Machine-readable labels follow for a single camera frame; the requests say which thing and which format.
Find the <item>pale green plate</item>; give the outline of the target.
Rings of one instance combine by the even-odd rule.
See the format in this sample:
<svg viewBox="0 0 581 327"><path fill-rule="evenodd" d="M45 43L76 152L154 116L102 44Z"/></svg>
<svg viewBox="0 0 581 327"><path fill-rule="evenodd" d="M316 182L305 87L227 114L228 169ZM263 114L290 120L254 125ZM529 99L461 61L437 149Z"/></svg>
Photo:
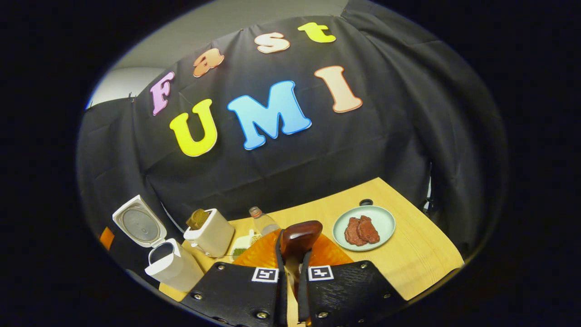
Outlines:
<svg viewBox="0 0 581 327"><path fill-rule="evenodd" d="M380 235L380 241L376 244L366 244L363 246L354 246L348 244L345 239L344 232L349 223L350 217L360 218L362 215L370 217L376 230L378 230ZM356 208L349 209L338 219L333 225L332 236L337 244L346 250L350 251L370 251L382 246L385 242L390 240L391 236L395 232L395 219L394 216L386 209L378 206L358 206Z"/></svg>

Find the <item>white rice cooker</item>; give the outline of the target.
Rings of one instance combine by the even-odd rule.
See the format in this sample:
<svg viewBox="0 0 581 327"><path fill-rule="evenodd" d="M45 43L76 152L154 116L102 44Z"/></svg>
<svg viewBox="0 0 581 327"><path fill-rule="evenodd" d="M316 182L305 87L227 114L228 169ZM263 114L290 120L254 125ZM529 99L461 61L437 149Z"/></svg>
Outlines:
<svg viewBox="0 0 581 327"><path fill-rule="evenodd" d="M167 238L167 230L141 195L135 195L113 214L114 223L141 247L149 250L144 271L151 278L174 288L189 292L204 272L176 239Z"/></svg>

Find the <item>white toaster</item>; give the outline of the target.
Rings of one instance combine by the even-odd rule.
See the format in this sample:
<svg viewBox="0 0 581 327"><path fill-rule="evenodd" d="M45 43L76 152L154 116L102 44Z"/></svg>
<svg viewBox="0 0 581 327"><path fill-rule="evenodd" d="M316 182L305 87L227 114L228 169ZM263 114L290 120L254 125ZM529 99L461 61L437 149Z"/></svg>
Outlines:
<svg viewBox="0 0 581 327"><path fill-rule="evenodd" d="M215 208L205 210L209 214L205 223L198 230L188 227L183 238L190 246L210 258L222 258L226 255L234 236L235 228Z"/></svg>

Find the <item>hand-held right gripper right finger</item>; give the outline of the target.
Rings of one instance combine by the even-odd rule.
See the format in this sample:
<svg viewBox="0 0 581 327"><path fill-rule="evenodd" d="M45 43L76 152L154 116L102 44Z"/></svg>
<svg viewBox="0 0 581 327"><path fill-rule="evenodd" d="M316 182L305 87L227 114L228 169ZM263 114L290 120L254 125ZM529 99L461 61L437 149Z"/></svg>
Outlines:
<svg viewBox="0 0 581 327"><path fill-rule="evenodd" d="M297 305L307 327L379 327L405 303L375 263L354 261L323 234L304 256Z"/></svg>

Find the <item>clear plastic water bottle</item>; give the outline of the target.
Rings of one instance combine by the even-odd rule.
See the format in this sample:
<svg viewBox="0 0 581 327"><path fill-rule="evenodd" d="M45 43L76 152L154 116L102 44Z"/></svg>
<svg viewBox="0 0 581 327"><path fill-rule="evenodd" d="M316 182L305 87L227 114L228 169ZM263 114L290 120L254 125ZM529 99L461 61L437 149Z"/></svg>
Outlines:
<svg viewBox="0 0 581 327"><path fill-rule="evenodd" d="M274 219L272 219L268 214L263 213L259 207L251 207L249 209L249 214L253 217L256 232L261 234L261 236L266 236L271 232L280 229L280 226L274 221Z"/></svg>

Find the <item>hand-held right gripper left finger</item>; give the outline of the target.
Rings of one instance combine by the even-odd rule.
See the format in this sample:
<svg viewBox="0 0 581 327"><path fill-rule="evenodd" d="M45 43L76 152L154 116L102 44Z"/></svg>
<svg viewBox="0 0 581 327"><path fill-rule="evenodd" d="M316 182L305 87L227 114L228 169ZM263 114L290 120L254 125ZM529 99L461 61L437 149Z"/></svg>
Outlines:
<svg viewBox="0 0 581 327"><path fill-rule="evenodd" d="M227 327L288 327L280 234L261 237L232 263L214 263L181 304Z"/></svg>

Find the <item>dark wooden spoon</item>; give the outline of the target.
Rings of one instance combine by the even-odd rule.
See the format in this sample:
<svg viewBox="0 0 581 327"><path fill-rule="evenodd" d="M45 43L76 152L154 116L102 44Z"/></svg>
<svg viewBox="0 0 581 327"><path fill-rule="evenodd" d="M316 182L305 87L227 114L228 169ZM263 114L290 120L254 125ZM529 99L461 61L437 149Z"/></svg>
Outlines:
<svg viewBox="0 0 581 327"><path fill-rule="evenodd" d="M295 296L305 255L312 249L321 232L322 223L319 221L300 222L282 231L280 253Z"/></svg>

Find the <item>white divided grain dish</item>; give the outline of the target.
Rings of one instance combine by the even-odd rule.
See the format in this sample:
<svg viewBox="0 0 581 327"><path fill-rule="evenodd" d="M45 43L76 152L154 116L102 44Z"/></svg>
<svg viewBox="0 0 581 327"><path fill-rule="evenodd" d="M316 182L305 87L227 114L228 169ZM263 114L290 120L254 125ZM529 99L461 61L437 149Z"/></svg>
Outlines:
<svg viewBox="0 0 581 327"><path fill-rule="evenodd" d="M261 237L262 235L260 233L256 233L253 229L251 229L249 230L248 234L235 238L230 250L231 263L234 262L235 259L238 259Z"/></svg>

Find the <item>black backdrop cloth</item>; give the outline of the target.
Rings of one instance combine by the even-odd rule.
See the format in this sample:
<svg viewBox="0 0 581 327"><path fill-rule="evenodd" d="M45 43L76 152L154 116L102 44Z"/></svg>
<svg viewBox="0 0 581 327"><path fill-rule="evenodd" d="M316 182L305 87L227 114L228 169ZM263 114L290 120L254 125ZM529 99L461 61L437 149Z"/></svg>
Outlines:
<svg viewBox="0 0 581 327"><path fill-rule="evenodd" d="M195 209L273 213L382 178L463 258L505 198L507 140L481 77L398 13L351 0L339 16L230 29L176 55L137 96L88 108L76 173L82 219L114 234L122 267L146 251L112 215L141 195L178 237Z"/></svg>

